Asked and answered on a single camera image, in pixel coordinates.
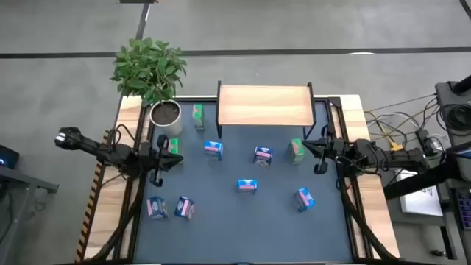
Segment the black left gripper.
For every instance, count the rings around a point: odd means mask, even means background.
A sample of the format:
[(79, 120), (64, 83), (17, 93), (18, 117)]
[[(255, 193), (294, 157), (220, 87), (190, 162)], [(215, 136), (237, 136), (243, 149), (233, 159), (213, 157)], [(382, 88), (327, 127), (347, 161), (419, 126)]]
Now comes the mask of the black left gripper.
[[(149, 182), (155, 187), (161, 187), (163, 185), (163, 179), (161, 178), (160, 169), (160, 157), (163, 148), (168, 147), (168, 137), (164, 134), (160, 134), (157, 137), (157, 149), (152, 148), (151, 142), (143, 142), (140, 145), (140, 159), (143, 169), (150, 173)], [(174, 166), (183, 162), (183, 156), (174, 154), (168, 150), (164, 151), (164, 158), (171, 161), (164, 163), (164, 171), (167, 172)]]

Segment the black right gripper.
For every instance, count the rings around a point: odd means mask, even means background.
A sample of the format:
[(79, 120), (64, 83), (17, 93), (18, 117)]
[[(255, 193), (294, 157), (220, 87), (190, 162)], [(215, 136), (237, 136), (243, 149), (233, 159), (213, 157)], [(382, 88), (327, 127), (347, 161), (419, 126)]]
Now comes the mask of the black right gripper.
[(321, 130), (322, 137), (316, 140), (304, 140), (303, 146), (315, 157), (319, 162), (314, 166), (315, 174), (324, 174), (327, 172), (327, 159), (335, 160), (339, 155), (346, 152), (347, 144), (343, 138), (335, 138), (334, 126), (332, 124), (325, 125)]

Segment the blue Rice Krispies cereal box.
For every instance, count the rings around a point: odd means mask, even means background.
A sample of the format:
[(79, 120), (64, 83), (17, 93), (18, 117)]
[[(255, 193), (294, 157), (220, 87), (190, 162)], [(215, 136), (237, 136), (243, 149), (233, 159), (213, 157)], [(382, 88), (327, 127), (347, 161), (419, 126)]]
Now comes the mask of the blue Rice Krispies cereal box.
[(253, 179), (240, 179), (236, 183), (238, 193), (254, 194), (258, 190), (258, 181)]
[(316, 205), (314, 198), (306, 187), (298, 189), (294, 194), (294, 198), (299, 212), (306, 211)]
[(222, 160), (224, 145), (217, 141), (206, 141), (204, 151), (207, 157)]

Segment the blue Frosted Flakes cereal box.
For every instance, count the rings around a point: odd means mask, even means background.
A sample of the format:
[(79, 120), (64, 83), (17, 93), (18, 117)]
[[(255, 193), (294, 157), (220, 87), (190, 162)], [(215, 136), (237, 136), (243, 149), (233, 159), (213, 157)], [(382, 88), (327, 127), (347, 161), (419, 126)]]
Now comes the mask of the blue Frosted Flakes cereal box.
[(264, 146), (257, 146), (254, 150), (253, 163), (260, 166), (271, 166), (273, 149)]
[(174, 210), (174, 215), (181, 217), (187, 220), (191, 220), (194, 213), (194, 201), (184, 196), (180, 196), (176, 208)]
[(152, 219), (168, 217), (166, 201), (161, 197), (150, 197), (146, 200), (147, 214)]

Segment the white plant pot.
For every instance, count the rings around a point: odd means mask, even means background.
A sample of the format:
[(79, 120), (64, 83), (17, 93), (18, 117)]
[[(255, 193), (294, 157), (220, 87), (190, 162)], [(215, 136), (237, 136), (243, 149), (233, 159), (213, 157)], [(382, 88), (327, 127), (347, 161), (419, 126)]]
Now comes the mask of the white plant pot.
[(182, 108), (174, 100), (155, 103), (150, 110), (150, 121), (167, 136), (176, 136), (183, 131)]

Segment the blue-grey table mat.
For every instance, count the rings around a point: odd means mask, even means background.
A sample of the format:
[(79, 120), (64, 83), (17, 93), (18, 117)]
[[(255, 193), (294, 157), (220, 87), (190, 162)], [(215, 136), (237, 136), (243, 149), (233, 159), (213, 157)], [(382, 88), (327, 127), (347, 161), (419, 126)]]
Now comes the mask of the blue-grey table mat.
[[(180, 196), (194, 201), (191, 220), (152, 219), (143, 211), (137, 263), (350, 262), (353, 259), (336, 166), (314, 174), (311, 154), (300, 164), (288, 155), (300, 127), (224, 126), (219, 138), (214, 105), (205, 104), (205, 128), (196, 130), (192, 106), (182, 106), (183, 162), (163, 173), (163, 185), (146, 184), (145, 197), (164, 198), (169, 212)], [(209, 158), (206, 141), (224, 145), (222, 160)], [(257, 146), (273, 149), (271, 166), (253, 163)], [(238, 193), (237, 180), (258, 181), (254, 194)], [(297, 210), (295, 192), (306, 187), (316, 205)]]

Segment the green leafy plant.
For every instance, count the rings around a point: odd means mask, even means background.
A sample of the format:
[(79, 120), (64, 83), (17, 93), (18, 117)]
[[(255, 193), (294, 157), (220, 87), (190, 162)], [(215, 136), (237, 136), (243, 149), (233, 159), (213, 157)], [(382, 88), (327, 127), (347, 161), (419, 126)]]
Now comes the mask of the green leafy plant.
[(168, 42), (131, 38), (116, 53), (110, 80), (124, 96), (139, 96), (150, 104), (170, 100), (186, 75), (187, 62), (182, 54), (179, 47)]

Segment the yellow black hazard strip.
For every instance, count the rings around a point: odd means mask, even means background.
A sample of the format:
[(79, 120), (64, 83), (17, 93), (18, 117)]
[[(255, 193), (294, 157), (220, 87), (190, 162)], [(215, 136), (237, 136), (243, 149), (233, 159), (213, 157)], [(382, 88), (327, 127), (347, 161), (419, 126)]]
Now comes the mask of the yellow black hazard strip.
[(88, 239), (91, 234), (93, 219), (98, 205), (99, 195), (102, 188), (106, 165), (103, 162), (98, 162), (94, 170), (93, 182), (91, 191), (88, 197), (88, 203), (85, 208), (85, 216), (82, 222), (82, 229), (80, 231), (78, 246), (76, 250), (75, 263), (79, 263), (85, 259), (85, 252), (88, 245)]

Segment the black power adapter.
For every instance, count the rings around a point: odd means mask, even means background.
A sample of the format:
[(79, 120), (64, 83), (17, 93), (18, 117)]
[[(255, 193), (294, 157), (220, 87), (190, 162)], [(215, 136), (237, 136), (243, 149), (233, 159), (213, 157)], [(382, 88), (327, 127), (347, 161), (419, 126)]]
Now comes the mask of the black power adapter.
[(426, 156), (433, 156), (437, 154), (436, 147), (431, 139), (430, 133), (426, 129), (419, 129), (416, 131), (417, 139), (422, 151)]

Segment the black diagonal support beam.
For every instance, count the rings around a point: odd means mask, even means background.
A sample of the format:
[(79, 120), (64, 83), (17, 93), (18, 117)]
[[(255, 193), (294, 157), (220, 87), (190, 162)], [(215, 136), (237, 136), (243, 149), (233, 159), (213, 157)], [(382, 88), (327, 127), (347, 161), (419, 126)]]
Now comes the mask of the black diagonal support beam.
[(442, 164), (385, 187), (386, 200), (412, 194), (446, 180), (471, 183), (471, 141), (446, 149), (445, 156), (447, 158)]

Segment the white paper box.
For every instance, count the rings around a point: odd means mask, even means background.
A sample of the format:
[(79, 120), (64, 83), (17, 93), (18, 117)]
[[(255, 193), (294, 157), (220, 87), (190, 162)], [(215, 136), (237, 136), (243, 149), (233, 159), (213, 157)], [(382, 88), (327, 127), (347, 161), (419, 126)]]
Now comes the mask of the white paper box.
[(403, 213), (443, 217), (436, 186), (400, 197), (400, 207)]

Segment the black equipment stand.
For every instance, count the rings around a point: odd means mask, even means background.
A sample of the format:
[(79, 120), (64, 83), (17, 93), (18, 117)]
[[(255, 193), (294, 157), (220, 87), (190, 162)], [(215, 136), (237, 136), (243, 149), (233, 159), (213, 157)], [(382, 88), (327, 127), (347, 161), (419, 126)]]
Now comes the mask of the black equipment stand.
[(471, 75), (461, 81), (435, 84), (439, 112), (436, 114), (440, 127), (449, 135), (471, 135)]

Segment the grey side desk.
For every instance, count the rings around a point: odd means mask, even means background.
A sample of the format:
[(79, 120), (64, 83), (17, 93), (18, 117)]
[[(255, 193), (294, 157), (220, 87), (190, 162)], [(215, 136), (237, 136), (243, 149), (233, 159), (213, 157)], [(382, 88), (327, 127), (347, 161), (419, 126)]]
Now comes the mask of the grey side desk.
[(12, 194), (11, 225), (6, 229), (5, 237), (0, 236), (0, 265), (12, 265), (15, 249), (23, 234), (24, 223), (29, 214), (29, 207), (38, 188), (48, 193), (56, 193), (59, 185), (31, 177), (18, 170), (0, 166), (0, 183), (6, 183)]

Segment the black device with blue light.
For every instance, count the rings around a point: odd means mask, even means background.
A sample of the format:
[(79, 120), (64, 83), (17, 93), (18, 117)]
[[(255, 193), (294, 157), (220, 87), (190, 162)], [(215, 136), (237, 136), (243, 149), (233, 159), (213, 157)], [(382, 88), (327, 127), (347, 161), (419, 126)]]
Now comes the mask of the black device with blue light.
[(19, 153), (0, 145), (0, 166), (14, 169), (18, 163)]

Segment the wooden shelf with black frame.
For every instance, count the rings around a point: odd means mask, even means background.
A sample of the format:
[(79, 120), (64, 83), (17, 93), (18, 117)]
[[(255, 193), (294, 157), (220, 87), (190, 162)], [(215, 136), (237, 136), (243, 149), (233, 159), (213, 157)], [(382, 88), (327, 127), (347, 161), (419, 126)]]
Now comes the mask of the wooden shelf with black frame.
[(218, 81), (216, 130), (224, 125), (294, 126), (307, 139), (316, 125), (312, 83), (298, 86), (224, 85)]

